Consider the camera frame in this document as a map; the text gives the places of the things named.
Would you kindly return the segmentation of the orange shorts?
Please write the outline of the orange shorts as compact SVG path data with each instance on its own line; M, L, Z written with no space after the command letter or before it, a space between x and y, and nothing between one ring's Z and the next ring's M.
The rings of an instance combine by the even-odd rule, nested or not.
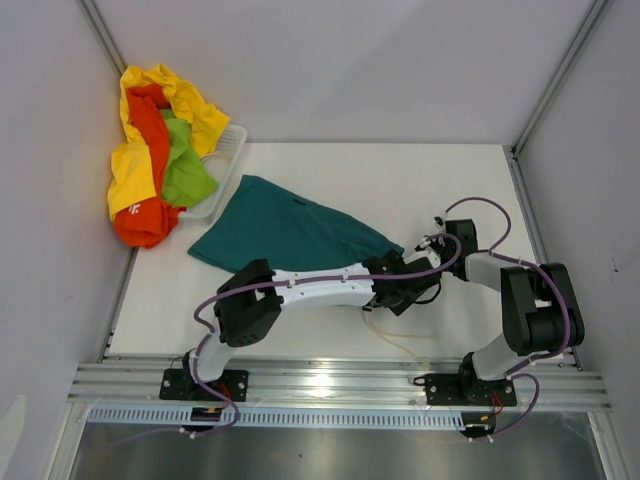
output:
M165 168L169 156L169 134L160 113L170 107L157 84L131 87L126 93L130 118L142 134L151 155L156 194L116 214L112 224L119 239L129 247L151 249L160 244L179 223L182 208L162 198Z

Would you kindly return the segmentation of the lime green shorts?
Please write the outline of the lime green shorts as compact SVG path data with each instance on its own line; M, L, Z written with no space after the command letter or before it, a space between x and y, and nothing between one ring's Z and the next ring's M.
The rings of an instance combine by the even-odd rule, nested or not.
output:
M168 134L169 156L162 186L162 198L176 208L191 208L213 194L217 181L205 169L189 141L190 126L171 109L160 111Z

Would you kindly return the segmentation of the teal green shorts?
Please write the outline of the teal green shorts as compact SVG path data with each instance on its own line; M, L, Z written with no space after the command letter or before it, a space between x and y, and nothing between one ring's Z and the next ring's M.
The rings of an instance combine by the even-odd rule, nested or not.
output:
M404 257L402 247L354 217L259 176L245 176L220 218L188 253L231 278L258 259L278 270L322 271L389 250Z

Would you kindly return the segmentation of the aluminium frame post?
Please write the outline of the aluminium frame post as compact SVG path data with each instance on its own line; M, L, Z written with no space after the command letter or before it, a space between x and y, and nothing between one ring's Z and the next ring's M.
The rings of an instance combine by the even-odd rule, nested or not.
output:
M126 69L127 64L99 9L98 3L95 0L77 0L76 3L107 60L114 70L121 75Z
M594 0L590 2L586 13L572 34L568 46L546 82L515 143L511 146L511 155L515 161L520 159L527 144L540 128L556 98L577 66L582 54L586 51L590 40L595 35L607 11L613 4L614 2L611 0Z

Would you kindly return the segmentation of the white plastic basket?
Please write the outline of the white plastic basket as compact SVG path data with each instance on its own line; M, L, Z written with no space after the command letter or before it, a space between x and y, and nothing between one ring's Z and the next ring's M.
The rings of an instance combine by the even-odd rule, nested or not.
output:
M220 136L215 150L201 158L205 170L217 182L218 186L204 200L181 212L180 220L210 221L212 219L238 165L247 136L248 132L244 127L229 124Z

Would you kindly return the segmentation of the aluminium mounting rail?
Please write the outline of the aluminium mounting rail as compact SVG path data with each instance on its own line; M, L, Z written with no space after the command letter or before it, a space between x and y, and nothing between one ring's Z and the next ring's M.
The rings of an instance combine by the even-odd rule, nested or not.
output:
M159 403L163 373L178 368L176 358L157 356L108 357L80 365L67 399L81 403ZM236 358L232 369L248 371L249 406L276 408L405 410L427 405L415 377L423 364L398 361L331 359L274 360ZM538 400L542 412L608 412L612 408L601 374L574 365L538 364L529 370L539 382L518 379L518 407Z

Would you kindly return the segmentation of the yellow shorts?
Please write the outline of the yellow shorts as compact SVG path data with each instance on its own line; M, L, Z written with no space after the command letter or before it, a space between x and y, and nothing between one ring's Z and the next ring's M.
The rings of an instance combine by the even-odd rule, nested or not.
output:
M187 121L190 126L189 142L199 156L215 151L230 122L229 116L206 102L192 83L180 78L164 64L149 70L128 67L120 78L119 102L125 142L111 153L112 181L107 192L111 220L118 212L156 194L149 147L132 124L126 96L129 88L150 84L159 85L175 116Z

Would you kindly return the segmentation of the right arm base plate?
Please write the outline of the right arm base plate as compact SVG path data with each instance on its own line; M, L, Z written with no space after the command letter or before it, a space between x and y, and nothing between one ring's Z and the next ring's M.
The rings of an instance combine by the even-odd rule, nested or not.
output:
M517 396L512 381L478 380L459 374L427 374L424 390L431 406L515 407Z

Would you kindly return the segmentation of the left aluminium frame post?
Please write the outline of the left aluminium frame post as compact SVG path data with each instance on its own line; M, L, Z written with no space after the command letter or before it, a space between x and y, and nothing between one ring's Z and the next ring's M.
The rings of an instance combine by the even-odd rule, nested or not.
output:
M114 70L121 75L126 69L127 64L99 9L98 3L95 0L77 0L76 3L107 60Z

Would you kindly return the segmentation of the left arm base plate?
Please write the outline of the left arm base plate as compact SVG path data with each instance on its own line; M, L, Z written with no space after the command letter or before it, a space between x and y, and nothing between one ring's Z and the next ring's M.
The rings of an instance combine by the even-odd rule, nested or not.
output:
M225 370L219 380L206 383L206 390L184 370L167 369L163 372L159 398L192 402L220 401L218 396L210 393L210 390L215 390L233 402L245 402L248 379L249 372L246 370Z

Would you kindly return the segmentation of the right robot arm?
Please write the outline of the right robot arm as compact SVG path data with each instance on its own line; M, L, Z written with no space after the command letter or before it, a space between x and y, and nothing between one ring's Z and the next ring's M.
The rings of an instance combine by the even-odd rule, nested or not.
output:
M479 403L507 386L520 369L583 343L585 326L565 265L509 260L482 251L470 219L436 222L461 244L449 272L500 294L502 333L466 354L451 380L464 401Z

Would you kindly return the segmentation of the right aluminium frame post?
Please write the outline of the right aluminium frame post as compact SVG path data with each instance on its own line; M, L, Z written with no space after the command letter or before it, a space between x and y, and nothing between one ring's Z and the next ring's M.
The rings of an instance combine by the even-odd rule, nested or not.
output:
M515 161L520 159L527 144L540 128L556 98L577 66L582 54L586 51L590 40L595 35L607 11L613 4L614 2L611 0L594 0L590 2L586 13L572 34L568 46L546 82L515 143L511 146L511 155Z

